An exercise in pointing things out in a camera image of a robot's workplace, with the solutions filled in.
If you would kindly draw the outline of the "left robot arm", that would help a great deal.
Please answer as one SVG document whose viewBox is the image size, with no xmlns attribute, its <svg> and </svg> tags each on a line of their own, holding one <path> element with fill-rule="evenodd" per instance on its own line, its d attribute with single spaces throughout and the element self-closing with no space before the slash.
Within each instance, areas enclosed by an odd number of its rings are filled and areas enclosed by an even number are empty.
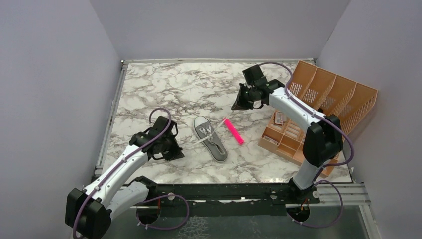
<svg viewBox="0 0 422 239">
<path fill-rule="evenodd" d="M 109 229 L 113 219 L 131 206 L 156 200 L 156 190 L 141 182 L 122 186 L 129 177 L 155 155 L 171 161 L 183 158 L 182 149 L 175 137 L 177 124 L 159 116 L 154 125 L 132 136 L 129 145 L 116 162 L 99 178 L 83 189 L 74 188 L 66 201 L 65 224 L 72 228 L 76 239 L 100 239 Z"/>
</svg>

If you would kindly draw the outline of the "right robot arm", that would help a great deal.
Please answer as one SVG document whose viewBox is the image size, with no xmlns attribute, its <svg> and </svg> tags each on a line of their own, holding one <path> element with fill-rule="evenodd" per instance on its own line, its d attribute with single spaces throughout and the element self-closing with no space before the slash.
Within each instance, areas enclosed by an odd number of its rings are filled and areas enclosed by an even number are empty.
<svg viewBox="0 0 422 239">
<path fill-rule="evenodd" d="M 269 105 L 292 120 L 304 133 L 302 148 L 304 161 L 298 172 L 289 180 L 288 198 L 295 203 L 307 196 L 307 191 L 321 174 L 323 167 L 343 150 L 340 119 L 326 116 L 307 106 L 279 80 L 267 80 L 261 66 L 256 64 L 243 70 L 245 83 L 240 84 L 233 111 L 254 109 L 254 103 Z"/>
</svg>

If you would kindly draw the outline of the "grey canvas sneaker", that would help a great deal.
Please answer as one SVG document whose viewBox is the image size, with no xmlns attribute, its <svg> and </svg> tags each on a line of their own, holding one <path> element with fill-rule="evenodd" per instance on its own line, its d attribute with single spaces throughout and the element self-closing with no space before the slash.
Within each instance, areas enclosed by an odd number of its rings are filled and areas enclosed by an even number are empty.
<svg viewBox="0 0 422 239">
<path fill-rule="evenodd" d="M 212 123 L 205 116 L 197 116 L 194 118 L 193 128 L 197 139 L 211 154 L 212 158 L 219 163 L 225 162 L 228 158 L 228 152 Z"/>
</svg>

